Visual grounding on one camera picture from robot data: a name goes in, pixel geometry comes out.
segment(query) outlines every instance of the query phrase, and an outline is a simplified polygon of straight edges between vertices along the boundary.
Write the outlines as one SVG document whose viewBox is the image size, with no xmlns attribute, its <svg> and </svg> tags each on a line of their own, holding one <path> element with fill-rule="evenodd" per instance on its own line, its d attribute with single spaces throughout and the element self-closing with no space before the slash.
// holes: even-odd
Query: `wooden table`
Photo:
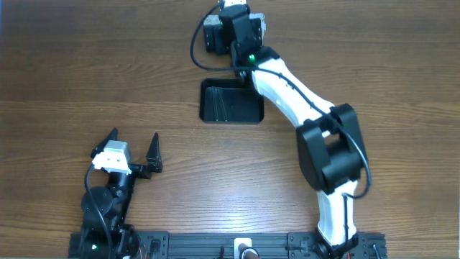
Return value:
<svg viewBox="0 0 460 259">
<path fill-rule="evenodd" d="M 170 232 L 311 231 L 314 190 L 295 131 L 269 102 L 256 126 L 204 124 L 190 61 L 215 1 L 4 0 L 0 47 L 0 256 L 66 257 L 83 177 L 112 129 L 134 160 L 160 134 L 164 173 L 139 181 L 128 223 Z M 391 258 L 459 248 L 460 2 L 253 0 L 266 44 L 313 91 L 350 103 L 374 185 L 359 230 Z M 197 56 L 207 64 L 200 36 Z M 91 185 L 104 185 L 94 173 Z"/>
</svg>

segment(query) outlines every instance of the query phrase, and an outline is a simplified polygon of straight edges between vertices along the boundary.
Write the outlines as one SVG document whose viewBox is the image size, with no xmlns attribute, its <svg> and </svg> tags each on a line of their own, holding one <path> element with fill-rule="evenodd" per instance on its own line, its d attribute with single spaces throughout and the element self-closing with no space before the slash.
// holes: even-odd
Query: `wooden surface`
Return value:
<svg viewBox="0 0 460 259">
<path fill-rule="evenodd" d="M 93 146 L 119 128 L 164 173 L 139 181 L 128 223 L 171 232 L 314 230 L 316 194 L 295 132 L 269 102 L 257 126 L 204 124 L 188 48 L 215 1 L 4 0 L 0 45 L 0 256 L 66 257 Z M 359 230 L 391 258 L 459 248 L 460 1 L 252 0 L 266 44 L 313 91 L 359 114 L 374 185 Z M 196 48 L 204 63 L 228 58 Z M 91 185 L 105 184 L 94 173 Z"/>
</svg>

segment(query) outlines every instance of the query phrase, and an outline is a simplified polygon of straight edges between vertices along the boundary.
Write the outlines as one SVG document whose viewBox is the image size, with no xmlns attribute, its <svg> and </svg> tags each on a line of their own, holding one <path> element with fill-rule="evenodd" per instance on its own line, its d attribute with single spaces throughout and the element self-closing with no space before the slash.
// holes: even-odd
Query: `white plastic part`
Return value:
<svg viewBox="0 0 460 259">
<path fill-rule="evenodd" d="M 94 168 L 102 168 L 110 172 L 130 174 L 128 162 L 131 159 L 128 143 L 110 140 L 103 148 L 103 152 L 97 154 L 93 159 Z"/>
<path fill-rule="evenodd" d="M 237 4 L 246 4 L 246 0 L 224 0 L 224 8 Z"/>
<path fill-rule="evenodd" d="M 289 78 L 321 111 L 331 112 L 330 108 L 334 105 L 330 101 L 323 100 L 310 89 L 300 82 L 286 67 L 285 62 L 281 59 L 270 59 L 259 65 L 276 73 L 281 73 Z M 294 127 L 303 125 L 306 119 L 315 120 L 322 115 L 313 109 L 303 97 L 288 83 L 279 76 L 271 73 L 254 71 L 252 73 L 254 87 L 259 94 L 267 97 L 278 109 L 290 120 Z M 329 132 L 323 132 L 323 137 L 327 137 Z"/>
<path fill-rule="evenodd" d="M 357 181 L 347 181 L 327 195 L 324 191 L 317 191 L 319 203 L 318 231 L 329 245 L 340 245 L 345 242 L 345 205 L 342 194 L 354 194 Z M 353 199 L 347 200 L 348 238 L 356 234 L 353 223 Z"/>
</svg>

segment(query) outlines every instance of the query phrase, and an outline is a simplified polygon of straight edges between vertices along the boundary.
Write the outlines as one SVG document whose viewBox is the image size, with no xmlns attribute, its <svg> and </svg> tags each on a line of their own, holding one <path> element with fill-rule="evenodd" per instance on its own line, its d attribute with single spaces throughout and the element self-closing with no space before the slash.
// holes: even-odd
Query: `wood grain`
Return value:
<svg viewBox="0 0 460 259">
<path fill-rule="evenodd" d="M 91 148 L 112 127 L 165 170 L 139 181 L 128 222 L 171 232 L 313 230 L 315 192 L 295 133 L 268 101 L 259 125 L 204 124 L 188 56 L 204 0 L 4 0 L 0 256 L 66 257 Z M 359 114 L 374 185 L 359 230 L 391 258 L 457 258 L 460 2 L 252 0 L 266 44 L 313 91 Z M 208 55 L 204 63 L 228 65 Z M 94 174 L 91 185 L 105 184 Z"/>
</svg>

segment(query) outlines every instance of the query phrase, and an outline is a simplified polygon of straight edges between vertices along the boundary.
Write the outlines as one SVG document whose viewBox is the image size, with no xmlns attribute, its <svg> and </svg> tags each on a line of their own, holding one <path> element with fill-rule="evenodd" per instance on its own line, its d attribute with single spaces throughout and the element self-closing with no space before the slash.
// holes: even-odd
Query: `tabletop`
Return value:
<svg viewBox="0 0 460 259">
<path fill-rule="evenodd" d="M 0 256 L 66 257 L 82 223 L 91 149 L 113 127 L 143 163 L 127 222 L 179 232 L 313 231 L 315 191 L 295 129 L 268 100 L 258 125 L 205 124 L 190 60 L 208 0 L 4 0 L 0 42 Z M 391 258 L 457 258 L 460 2 L 252 0 L 265 44 L 319 96 L 351 104 L 374 184 L 356 227 Z M 206 64 L 227 66 L 195 47 Z M 91 185 L 104 185 L 94 173 Z"/>
</svg>

